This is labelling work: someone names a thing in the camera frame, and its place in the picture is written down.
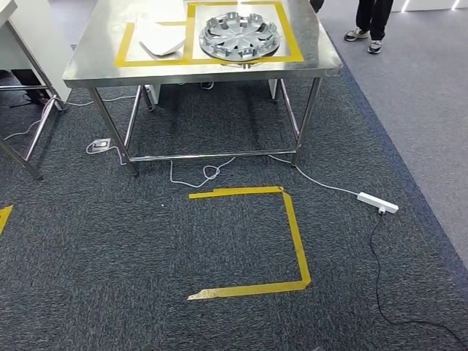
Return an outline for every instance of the shoe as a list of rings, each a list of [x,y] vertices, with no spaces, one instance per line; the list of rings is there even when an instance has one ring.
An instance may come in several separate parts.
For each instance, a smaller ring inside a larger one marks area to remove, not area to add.
[[[380,40],[373,40],[367,49],[368,53],[376,55],[382,51],[382,42]]]
[[[214,86],[214,82],[200,83],[200,87],[204,90],[211,90]]]
[[[357,39],[366,39],[368,38],[368,31],[362,31],[361,28],[356,27],[353,31],[349,31],[344,36],[346,42],[353,42]]]

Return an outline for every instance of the black pants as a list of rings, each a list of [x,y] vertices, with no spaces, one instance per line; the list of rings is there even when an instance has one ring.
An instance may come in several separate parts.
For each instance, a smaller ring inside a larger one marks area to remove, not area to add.
[[[362,31],[371,30],[372,40],[382,40],[393,0],[359,0],[356,25]]]
[[[322,6],[323,6],[324,1],[325,0],[309,0],[310,5],[312,5],[315,13],[319,12]]]

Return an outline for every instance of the tape marking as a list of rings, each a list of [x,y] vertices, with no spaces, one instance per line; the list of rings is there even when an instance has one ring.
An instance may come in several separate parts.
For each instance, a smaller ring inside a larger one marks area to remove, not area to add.
[[[14,208],[13,205],[9,205],[5,208],[0,208],[0,235],[3,232],[3,228],[7,224],[7,219],[11,213],[11,210]]]
[[[223,6],[238,5],[236,1],[225,2],[189,2],[187,4],[187,20],[186,22],[159,22],[163,26],[186,26],[186,44],[183,47],[182,59],[178,60],[148,60],[148,61],[127,61],[126,57],[134,33],[134,23],[127,23],[122,41],[114,59],[115,67],[154,67],[154,66],[180,66],[189,64],[230,64],[229,61],[218,58],[193,58],[193,44],[195,32],[195,15],[197,6]],[[288,16],[281,1],[243,1],[242,4],[251,5],[273,5],[276,9],[285,39],[289,48],[288,56],[266,56],[245,61],[244,64],[258,64],[266,62],[303,62],[293,30],[288,21]]]
[[[291,196],[286,193],[282,186],[259,186],[250,188],[221,188],[214,189],[212,192],[199,192],[189,194],[189,199],[200,199],[206,197],[219,197],[229,195],[248,195],[248,194],[272,194],[282,193],[285,202],[286,215],[291,229],[292,242],[297,258],[300,280],[297,282],[279,282],[267,284],[242,285],[239,287],[217,287],[212,289],[203,289],[194,295],[190,295],[187,300],[202,300],[208,298],[229,298],[233,296],[259,295],[271,293],[284,293],[287,291],[303,290],[310,284],[311,278],[307,261],[300,240],[300,234],[294,214],[294,208]]]

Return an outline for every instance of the yellow tape outline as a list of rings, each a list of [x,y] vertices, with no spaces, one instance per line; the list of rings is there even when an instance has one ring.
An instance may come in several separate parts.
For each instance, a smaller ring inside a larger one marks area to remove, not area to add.
[[[3,228],[7,224],[7,220],[8,216],[11,213],[11,210],[14,208],[13,205],[8,205],[5,208],[0,208],[0,235],[3,232]]]
[[[134,23],[127,23],[122,41],[117,51],[114,60],[115,67],[153,67],[153,66],[179,66],[188,64],[229,64],[217,58],[192,58],[195,32],[195,14],[197,6],[223,6],[237,5],[236,1],[224,2],[189,2],[187,4],[187,20],[186,22],[159,22],[163,26],[186,26],[186,44],[183,47],[182,59],[178,60],[148,60],[148,61],[127,61],[127,54],[134,32]],[[245,61],[244,64],[259,64],[266,62],[303,62],[293,30],[288,21],[288,16],[282,7],[281,1],[245,1],[242,4],[251,5],[274,5],[278,13],[285,39],[288,44],[290,54],[288,56],[266,56],[257,58],[251,61]]]
[[[249,195],[249,194],[272,194],[281,193],[285,202],[286,214],[289,222],[292,242],[297,258],[300,280],[297,282],[279,282],[267,284],[243,285],[239,287],[217,287],[212,289],[203,289],[194,295],[190,295],[187,300],[202,300],[207,298],[228,298],[233,296],[259,295],[271,293],[284,293],[287,291],[303,290],[310,284],[310,274],[307,267],[307,261],[303,247],[303,242],[299,233],[299,227],[296,221],[294,208],[291,196],[282,186],[257,186],[251,188],[221,188],[214,189],[212,192],[199,192],[189,194],[189,199],[200,199],[206,197],[219,197],[230,195]]]

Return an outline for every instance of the person's leg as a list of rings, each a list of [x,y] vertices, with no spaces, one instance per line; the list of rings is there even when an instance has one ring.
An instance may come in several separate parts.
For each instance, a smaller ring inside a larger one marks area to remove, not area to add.
[[[362,31],[368,31],[371,28],[374,3],[375,0],[359,0],[356,13],[356,25]]]
[[[356,14],[356,25],[358,28],[349,31],[344,36],[347,42],[353,42],[358,39],[365,39],[368,37],[368,30],[371,27],[372,10],[375,0],[359,0],[358,12]]]
[[[371,21],[371,38],[372,40],[382,40],[385,36],[385,26],[387,24],[393,0],[376,0]]]
[[[315,11],[315,13],[318,13],[322,6],[325,0],[309,0],[310,5]]]
[[[376,0],[371,21],[371,38],[372,42],[368,47],[369,53],[380,53],[382,51],[382,39],[385,36],[385,26],[387,24],[393,0]]]

